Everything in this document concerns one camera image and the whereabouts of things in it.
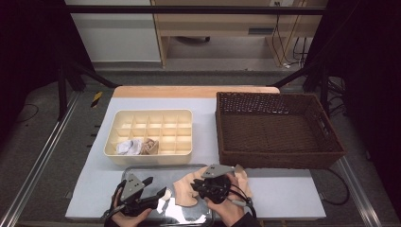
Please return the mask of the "white cabinet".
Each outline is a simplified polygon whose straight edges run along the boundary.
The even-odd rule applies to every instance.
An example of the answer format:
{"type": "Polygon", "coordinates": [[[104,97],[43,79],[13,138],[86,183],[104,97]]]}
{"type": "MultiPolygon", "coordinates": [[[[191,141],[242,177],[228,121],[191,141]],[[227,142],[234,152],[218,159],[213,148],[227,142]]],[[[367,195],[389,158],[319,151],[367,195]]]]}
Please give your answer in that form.
{"type": "Polygon", "coordinates": [[[72,13],[93,62],[160,61],[152,14],[72,13]]]}

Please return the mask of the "black metal stand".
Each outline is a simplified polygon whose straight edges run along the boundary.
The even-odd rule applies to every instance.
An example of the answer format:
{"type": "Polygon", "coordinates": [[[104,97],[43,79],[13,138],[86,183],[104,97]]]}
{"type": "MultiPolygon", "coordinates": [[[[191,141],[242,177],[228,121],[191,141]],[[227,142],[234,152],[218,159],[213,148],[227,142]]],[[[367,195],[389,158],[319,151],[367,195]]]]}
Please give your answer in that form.
{"type": "Polygon", "coordinates": [[[320,102],[324,111],[329,115],[329,102],[328,98],[328,81],[329,77],[326,72],[326,63],[324,61],[312,61],[302,69],[292,73],[291,75],[273,83],[270,87],[281,88],[291,81],[306,76],[303,89],[305,92],[313,92],[317,86],[320,86],[320,102]]]}
{"type": "Polygon", "coordinates": [[[94,70],[86,68],[75,61],[62,63],[58,69],[59,120],[62,120],[67,113],[66,81],[69,81],[74,91],[82,91],[85,88],[85,83],[81,78],[82,75],[88,76],[108,88],[118,87],[118,84],[103,78],[94,70]]]}

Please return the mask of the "black metal crossbar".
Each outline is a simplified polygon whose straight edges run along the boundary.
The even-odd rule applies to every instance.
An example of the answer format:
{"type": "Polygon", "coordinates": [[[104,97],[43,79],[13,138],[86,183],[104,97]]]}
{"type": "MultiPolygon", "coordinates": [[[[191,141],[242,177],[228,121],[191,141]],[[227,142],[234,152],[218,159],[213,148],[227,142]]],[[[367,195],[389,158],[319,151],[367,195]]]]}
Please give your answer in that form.
{"type": "Polygon", "coordinates": [[[68,5],[71,13],[151,13],[151,14],[268,14],[324,15],[325,8],[219,7],[219,6],[79,6],[68,5]]]}

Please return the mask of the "cream divided organizer box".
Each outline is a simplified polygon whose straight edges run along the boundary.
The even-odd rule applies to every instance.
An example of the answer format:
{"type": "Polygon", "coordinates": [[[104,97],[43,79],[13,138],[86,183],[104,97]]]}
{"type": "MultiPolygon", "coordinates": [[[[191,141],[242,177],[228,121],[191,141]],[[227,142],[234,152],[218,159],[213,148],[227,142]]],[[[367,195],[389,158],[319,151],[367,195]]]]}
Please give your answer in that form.
{"type": "Polygon", "coordinates": [[[192,153],[191,111],[181,110],[139,110],[119,111],[115,114],[110,128],[104,154],[116,165],[184,165],[192,153]],[[148,139],[159,142],[158,153],[154,155],[119,155],[116,146],[124,141],[148,139]]]}

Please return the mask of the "person's right hand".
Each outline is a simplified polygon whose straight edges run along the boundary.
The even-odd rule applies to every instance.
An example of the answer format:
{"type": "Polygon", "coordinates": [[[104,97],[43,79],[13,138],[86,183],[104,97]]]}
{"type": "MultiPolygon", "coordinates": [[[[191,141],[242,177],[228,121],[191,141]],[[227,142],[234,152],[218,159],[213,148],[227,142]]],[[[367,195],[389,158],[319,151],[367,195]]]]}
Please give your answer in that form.
{"type": "Polygon", "coordinates": [[[226,227],[233,227],[245,215],[245,212],[242,206],[234,204],[234,201],[242,201],[238,196],[239,189],[236,188],[238,185],[237,177],[230,173],[227,174],[227,177],[231,181],[232,192],[229,193],[226,200],[220,204],[213,203],[207,197],[204,200],[207,206],[219,215],[226,227]]]}

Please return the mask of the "black curtain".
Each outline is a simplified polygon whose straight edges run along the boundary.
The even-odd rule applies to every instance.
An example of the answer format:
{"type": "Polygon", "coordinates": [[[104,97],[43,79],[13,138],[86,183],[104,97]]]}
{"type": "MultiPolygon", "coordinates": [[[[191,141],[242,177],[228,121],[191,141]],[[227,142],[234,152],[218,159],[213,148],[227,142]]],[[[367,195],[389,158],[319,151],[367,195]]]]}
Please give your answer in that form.
{"type": "Polygon", "coordinates": [[[65,0],[0,0],[0,145],[10,137],[27,95],[57,80],[50,44],[31,25],[35,12],[24,11],[24,4],[66,5],[65,0]]]}
{"type": "Polygon", "coordinates": [[[346,110],[401,216],[401,0],[328,0],[308,58],[345,81],[346,110]]]}

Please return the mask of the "aluminium floor rail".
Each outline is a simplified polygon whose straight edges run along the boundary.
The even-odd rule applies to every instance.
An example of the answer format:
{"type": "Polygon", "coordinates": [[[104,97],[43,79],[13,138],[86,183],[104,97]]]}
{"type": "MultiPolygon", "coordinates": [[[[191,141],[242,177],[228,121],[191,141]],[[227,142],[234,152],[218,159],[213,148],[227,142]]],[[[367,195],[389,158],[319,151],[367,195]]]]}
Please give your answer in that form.
{"type": "Polygon", "coordinates": [[[77,103],[81,97],[81,92],[73,92],[67,103],[67,109],[64,116],[57,121],[52,132],[47,138],[37,160],[30,169],[23,185],[18,191],[14,201],[7,210],[6,214],[0,219],[0,227],[14,227],[21,216],[26,203],[28,202],[37,182],[42,176],[55,147],[61,139],[62,133],[68,124],[73,111],[77,107],[77,103]]]}
{"type": "Polygon", "coordinates": [[[344,180],[347,182],[352,198],[356,204],[358,212],[365,224],[365,227],[382,227],[375,209],[365,193],[362,184],[357,178],[354,170],[345,157],[338,160],[338,166],[341,170],[344,180]]]}

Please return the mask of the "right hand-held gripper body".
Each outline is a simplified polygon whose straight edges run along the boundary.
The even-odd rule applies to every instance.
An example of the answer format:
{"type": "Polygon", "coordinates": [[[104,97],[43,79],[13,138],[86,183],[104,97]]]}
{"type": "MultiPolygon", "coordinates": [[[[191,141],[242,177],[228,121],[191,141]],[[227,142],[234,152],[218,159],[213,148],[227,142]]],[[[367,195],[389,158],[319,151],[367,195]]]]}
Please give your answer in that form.
{"type": "Polygon", "coordinates": [[[233,173],[233,166],[210,165],[202,174],[203,182],[200,185],[200,196],[206,197],[213,203],[225,201],[231,188],[228,173],[233,173]]]}

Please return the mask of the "white sock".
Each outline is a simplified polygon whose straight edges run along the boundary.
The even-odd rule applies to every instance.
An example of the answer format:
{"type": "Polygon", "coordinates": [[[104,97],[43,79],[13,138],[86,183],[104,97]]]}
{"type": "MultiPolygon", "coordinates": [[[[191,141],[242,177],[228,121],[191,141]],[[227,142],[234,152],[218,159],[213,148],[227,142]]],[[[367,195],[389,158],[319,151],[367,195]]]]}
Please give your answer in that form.
{"type": "Polygon", "coordinates": [[[132,139],[129,148],[129,155],[139,155],[142,150],[143,141],[141,139],[132,139]]]}
{"type": "Polygon", "coordinates": [[[132,145],[133,142],[131,140],[121,142],[116,146],[116,152],[119,155],[125,155],[131,151],[132,145]]]}

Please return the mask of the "light wooden desk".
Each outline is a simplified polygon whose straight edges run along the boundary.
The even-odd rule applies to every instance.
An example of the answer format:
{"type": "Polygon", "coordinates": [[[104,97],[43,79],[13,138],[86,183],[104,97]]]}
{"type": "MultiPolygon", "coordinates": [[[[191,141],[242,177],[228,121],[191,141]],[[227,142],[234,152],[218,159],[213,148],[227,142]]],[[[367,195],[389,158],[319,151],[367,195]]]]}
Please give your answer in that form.
{"type": "MultiPolygon", "coordinates": [[[[149,0],[155,6],[219,6],[324,8],[328,0],[149,0]]],[[[294,38],[312,38],[320,15],[263,14],[155,14],[153,16],[161,62],[166,63],[172,37],[262,37],[277,66],[289,63],[294,38]]]]}

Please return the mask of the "shiny metal tray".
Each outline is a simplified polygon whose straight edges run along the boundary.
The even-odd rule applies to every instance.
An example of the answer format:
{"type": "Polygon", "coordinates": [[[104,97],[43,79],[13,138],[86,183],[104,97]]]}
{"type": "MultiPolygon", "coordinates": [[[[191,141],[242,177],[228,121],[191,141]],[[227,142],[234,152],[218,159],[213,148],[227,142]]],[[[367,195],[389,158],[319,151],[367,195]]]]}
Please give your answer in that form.
{"type": "Polygon", "coordinates": [[[175,204],[177,193],[173,183],[202,167],[203,165],[128,167],[122,174],[122,181],[128,180],[131,175],[140,182],[148,177],[153,178],[152,183],[144,188],[142,199],[155,196],[164,187],[171,192],[167,201],[159,200],[158,207],[139,227],[210,227],[214,223],[215,215],[204,200],[197,199],[197,203],[189,207],[175,204]]]}

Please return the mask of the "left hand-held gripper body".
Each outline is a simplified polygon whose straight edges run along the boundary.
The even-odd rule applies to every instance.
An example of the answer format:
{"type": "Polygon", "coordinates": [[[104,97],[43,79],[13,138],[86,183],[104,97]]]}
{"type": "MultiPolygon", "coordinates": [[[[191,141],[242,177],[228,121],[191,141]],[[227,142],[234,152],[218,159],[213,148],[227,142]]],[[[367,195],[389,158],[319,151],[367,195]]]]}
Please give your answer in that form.
{"type": "Polygon", "coordinates": [[[144,211],[141,196],[146,186],[147,184],[135,175],[128,176],[118,199],[118,204],[124,206],[122,209],[124,215],[135,217],[144,211]]]}

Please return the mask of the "brown wicker basket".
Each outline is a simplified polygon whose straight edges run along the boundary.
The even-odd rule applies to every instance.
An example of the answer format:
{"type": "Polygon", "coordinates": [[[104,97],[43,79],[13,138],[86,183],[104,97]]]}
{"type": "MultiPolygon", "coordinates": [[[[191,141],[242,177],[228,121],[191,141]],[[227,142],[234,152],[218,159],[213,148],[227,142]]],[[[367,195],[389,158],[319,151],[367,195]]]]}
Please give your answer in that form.
{"type": "Polygon", "coordinates": [[[216,125],[227,166],[326,169],[346,154],[310,94],[218,92],[216,125]]]}

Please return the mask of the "person's left hand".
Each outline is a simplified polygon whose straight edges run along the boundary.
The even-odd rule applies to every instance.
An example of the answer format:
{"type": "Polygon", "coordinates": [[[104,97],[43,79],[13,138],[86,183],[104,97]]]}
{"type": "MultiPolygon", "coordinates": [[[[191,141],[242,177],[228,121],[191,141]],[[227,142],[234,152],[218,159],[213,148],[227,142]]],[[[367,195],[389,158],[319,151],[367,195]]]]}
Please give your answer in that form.
{"type": "Polygon", "coordinates": [[[146,209],[137,217],[125,216],[121,212],[117,212],[110,217],[110,222],[116,224],[118,227],[138,227],[150,214],[151,209],[146,209]]]}

